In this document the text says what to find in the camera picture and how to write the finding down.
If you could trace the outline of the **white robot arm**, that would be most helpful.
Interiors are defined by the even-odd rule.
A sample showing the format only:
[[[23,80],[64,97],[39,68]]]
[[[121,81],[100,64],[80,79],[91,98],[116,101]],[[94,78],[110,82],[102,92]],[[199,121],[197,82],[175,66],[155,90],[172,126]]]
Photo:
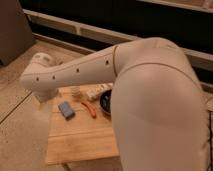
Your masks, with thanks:
[[[123,171],[209,171],[205,94],[182,49],[167,39],[121,43],[61,65],[37,53],[20,83],[39,98],[59,87],[111,83]]]

